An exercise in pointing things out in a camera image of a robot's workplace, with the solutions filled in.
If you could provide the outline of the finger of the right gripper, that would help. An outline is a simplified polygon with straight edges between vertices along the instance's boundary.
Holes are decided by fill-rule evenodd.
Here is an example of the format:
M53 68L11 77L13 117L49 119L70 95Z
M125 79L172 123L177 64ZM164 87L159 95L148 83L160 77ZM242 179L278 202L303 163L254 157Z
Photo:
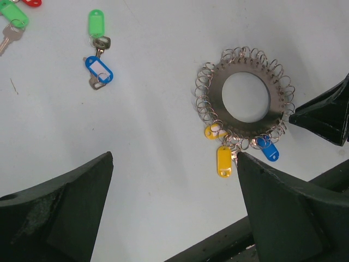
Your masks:
M289 123L343 146L348 141L348 76L339 84L296 108Z

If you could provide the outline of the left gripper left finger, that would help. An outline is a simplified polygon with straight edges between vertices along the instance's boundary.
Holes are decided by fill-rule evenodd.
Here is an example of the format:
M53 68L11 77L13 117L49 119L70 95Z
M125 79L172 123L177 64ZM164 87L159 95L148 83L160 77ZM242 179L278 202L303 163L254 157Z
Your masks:
M90 261L112 173L106 152L1 197L1 261Z

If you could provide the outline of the blue tag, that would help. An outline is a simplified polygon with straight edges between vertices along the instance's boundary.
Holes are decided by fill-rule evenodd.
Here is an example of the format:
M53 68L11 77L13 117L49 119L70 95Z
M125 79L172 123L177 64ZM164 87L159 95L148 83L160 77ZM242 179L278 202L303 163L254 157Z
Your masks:
M279 159L280 153L269 136L257 138L257 145L269 161L275 162Z

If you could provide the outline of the yellow tag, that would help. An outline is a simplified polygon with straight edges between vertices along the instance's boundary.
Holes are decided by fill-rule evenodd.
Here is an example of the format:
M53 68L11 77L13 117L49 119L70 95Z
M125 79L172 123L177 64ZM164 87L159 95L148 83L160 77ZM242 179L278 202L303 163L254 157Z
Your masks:
M204 131L205 137L210 140L223 138L227 135L227 131L219 124L211 124Z
M227 146L220 146L217 150L217 173L227 178L232 174L232 152Z

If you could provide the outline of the metal disc keyring organiser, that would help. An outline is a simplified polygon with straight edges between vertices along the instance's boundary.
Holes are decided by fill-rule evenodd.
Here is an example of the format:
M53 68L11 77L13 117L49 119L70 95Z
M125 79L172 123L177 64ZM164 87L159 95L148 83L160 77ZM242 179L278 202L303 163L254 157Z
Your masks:
M295 111L295 87L277 59L248 46L226 49L217 63L207 62L195 81L195 106L206 126L219 123L221 140L232 150L255 148L267 135L277 143Z

